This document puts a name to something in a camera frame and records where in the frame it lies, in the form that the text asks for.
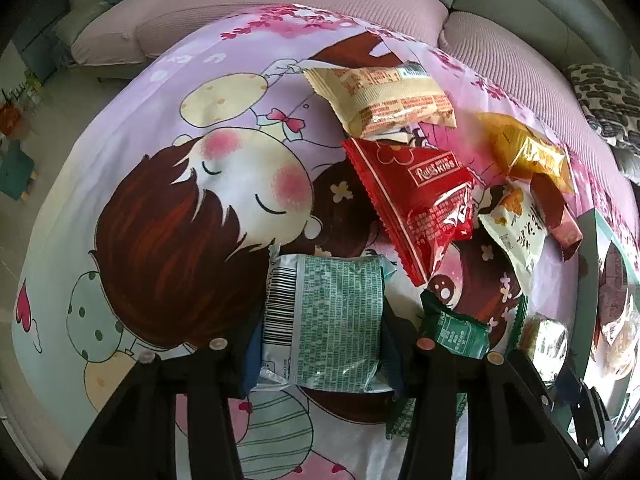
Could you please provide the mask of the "white green text snack packet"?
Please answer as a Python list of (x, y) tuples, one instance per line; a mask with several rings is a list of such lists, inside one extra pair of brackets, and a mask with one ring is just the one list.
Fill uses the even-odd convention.
[(380, 372), (380, 333), (385, 284), (396, 271), (381, 255), (272, 258), (256, 388), (390, 390)]

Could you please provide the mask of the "red snack packet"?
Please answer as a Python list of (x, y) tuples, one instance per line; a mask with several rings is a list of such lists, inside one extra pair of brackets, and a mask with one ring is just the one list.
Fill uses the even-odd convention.
[(473, 236), (472, 172), (454, 153), (350, 138), (346, 156), (413, 285), (425, 285), (449, 245)]

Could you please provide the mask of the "dark green snack packet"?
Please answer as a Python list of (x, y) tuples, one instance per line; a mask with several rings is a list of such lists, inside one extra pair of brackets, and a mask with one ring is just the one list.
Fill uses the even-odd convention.
[(409, 364), (413, 348), (421, 337), (430, 338), (450, 353), (466, 358), (480, 359), (489, 352), (490, 326), (471, 315), (460, 313), (446, 307), (440, 299), (428, 289), (421, 292), (423, 312), (419, 327), (404, 318), (402, 328), (402, 379), (404, 394), (394, 393), (385, 423), (385, 437), (406, 438), (410, 434), (416, 398), (410, 394)]

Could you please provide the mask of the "pink cartoon print tablecloth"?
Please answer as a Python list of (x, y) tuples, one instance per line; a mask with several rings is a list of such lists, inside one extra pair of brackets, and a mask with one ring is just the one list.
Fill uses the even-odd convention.
[[(416, 286), (348, 160), (349, 136), (306, 68), (416, 63), (446, 92), (454, 128), (426, 122), (370, 140), (454, 153), (475, 180), (473, 236), (449, 245)], [(509, 181), (477, 113), (506, 114), (564, 148), (578, 218), (596, 210), (639, 271), (638, 211), (608, 146), (577, 104), (558, 120), (441, 47), (300, 4), (261, 6), (175, 44), (94, 118), (34, 224), (14, 308), (13, 348), (39, 403), (70, 439), (67, 479), (562, 479), (586, 456), (560, 427), (532, 421), (554, 396), (515, 377), (536, 313), (570, 331), (577, 252), (548, 231), (525, 296), (480, 224)], [(244, 398), (243, 361), (264, 322), (272, 258), (381, 255), (385, 299), (419, 327), (421, 292), (490, 326), (480, 359), (421, 337), (409, 364), (410, 434), (385, 437), (394, 398), (292, 386)]]

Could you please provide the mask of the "cream calligraphy snack packet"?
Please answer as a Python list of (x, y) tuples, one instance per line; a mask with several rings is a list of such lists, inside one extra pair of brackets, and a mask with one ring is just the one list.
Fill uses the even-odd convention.
[(508, 257), (521, 292), (530, 295), (534, 270), (548, 230), (525, 186), (509, 181), (495, 207), (480, 214), (480, 224)]

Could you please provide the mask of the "brown pink snack bar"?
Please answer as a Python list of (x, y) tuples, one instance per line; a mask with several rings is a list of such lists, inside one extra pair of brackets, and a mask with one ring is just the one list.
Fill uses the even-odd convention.
[(570, 260), (582, 244), (584, 234), (563, 194), (548, 174), (533, 174), (530, 190), (547, 230), (559, 245), (562, 259)]

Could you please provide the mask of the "teal shallow cardboard tray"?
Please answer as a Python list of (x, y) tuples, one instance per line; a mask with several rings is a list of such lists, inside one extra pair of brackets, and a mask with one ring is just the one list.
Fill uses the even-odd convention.
[(623, 438), (639, 418), (639, 271), (596, 210), (578, 218), (578, 289), (567, 363), (597, 389)]

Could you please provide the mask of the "yellow orange snack packet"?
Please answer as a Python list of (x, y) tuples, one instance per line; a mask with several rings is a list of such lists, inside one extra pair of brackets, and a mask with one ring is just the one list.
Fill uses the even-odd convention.
[(545, 174), (562, 193), (574, 193), (570, 159), (564, 148), (510, 115), (477, 113), (476, 118), (492, 156), (508, 177), (530, 181), (534, 174)]

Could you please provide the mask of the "beige orange snack packet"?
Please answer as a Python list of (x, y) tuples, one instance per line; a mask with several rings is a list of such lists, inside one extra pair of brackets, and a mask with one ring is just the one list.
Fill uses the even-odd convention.
[(454, 128), (454, 106), (426, 69), (416, 63), (397, 67), (304, 70), (314, 93), (332, 107), (345, 132), (371, 139), (426, 122)]

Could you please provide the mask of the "small teal stool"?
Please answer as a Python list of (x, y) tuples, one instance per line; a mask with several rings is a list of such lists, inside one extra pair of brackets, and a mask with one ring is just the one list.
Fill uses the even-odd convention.
[(38, 179), (35, 162), (22, 150), (20, 140), (7, 140), (1, 149), (1, 192), (12, 200), (26, 200), (32, 182)]

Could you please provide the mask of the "black white patterned cushion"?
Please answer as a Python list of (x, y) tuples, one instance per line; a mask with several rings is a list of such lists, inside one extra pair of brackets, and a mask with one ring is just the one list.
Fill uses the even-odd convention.
[(601, 63), (565, 70), (591, 128), (614, 148), (639, 154), (639, 85)]

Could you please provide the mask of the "potted plant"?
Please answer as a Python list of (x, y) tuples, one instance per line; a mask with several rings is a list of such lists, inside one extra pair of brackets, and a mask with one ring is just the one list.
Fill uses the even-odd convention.
[(28, 126), (27, 116), (41, 102), (42, 84), (28, 68), (24, 80), (13, 89), (1, 90), (1, 133), (11, 139)]

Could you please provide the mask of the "grey green sofa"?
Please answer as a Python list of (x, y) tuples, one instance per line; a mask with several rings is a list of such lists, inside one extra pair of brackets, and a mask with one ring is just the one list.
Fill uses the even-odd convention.
[(630, 74), (638, 46), (601, 0), (38, 0), (13, 47), (38, 78), (64, 64), (117, 78), (217, 18), (254, 6), (300, 3), (361, 18), (440, 47), (462, 14), (486, 18), (564, 68), (601, 62)]

